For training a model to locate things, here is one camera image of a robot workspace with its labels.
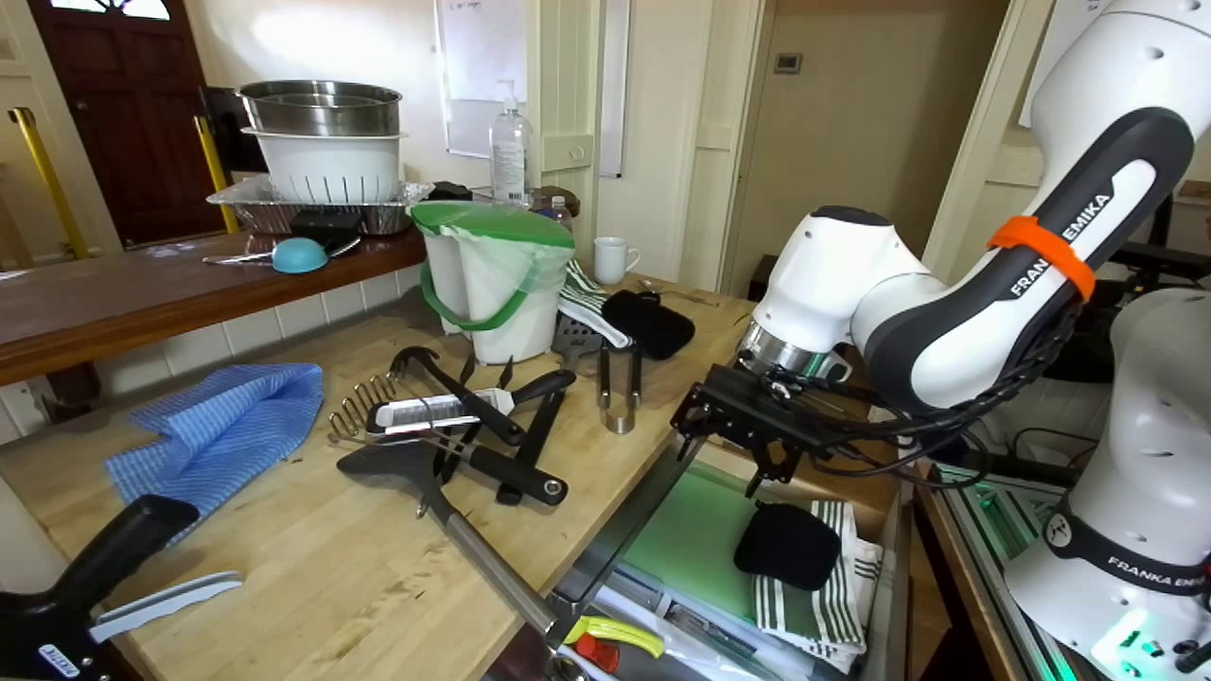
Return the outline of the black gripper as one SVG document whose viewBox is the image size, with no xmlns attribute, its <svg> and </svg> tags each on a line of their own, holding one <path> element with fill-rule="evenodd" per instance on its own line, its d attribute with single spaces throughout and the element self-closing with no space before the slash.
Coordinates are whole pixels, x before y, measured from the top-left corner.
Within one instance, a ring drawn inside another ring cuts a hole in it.
<svg viewBox="0 0 1211 681">
<path fill-rule="evenodd" d="M 671 417 L 683 442 L 724 434 L 740 446 L 759 480 L 792 480 L 799 463 L 826 446 L 826 439 L 806 423 L 806 413 L 772 391 L 765 391 L 748 372 L 710 365 Z"/>
</svg>

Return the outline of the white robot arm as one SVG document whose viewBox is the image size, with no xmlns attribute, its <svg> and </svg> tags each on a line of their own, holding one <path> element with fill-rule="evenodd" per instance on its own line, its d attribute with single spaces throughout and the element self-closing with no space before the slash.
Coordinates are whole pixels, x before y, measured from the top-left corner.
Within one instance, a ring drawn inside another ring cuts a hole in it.
<svg viewBox="0 0 1211 681">
<path fill-rule="evenodd" d="M 1107 0 L 1044 70 L 1029 130 L 1044 183 L 947 285 L 864 209 L 811 213 L 728 365 L 682 402 L 782 480 L 868 430 L 806 405 L 864 376 L 883 439 L 938 446 L 1029 387 L 1095 299 L 1097 270 L 1185 179 L 1211 125 L 1211 0 Z M 1156 289 L 1107 328 L 1105 434 L 1005 567 L 1044 637 L 1107 681 L 1208 681 L 1211 294 Z"/>
</svg>

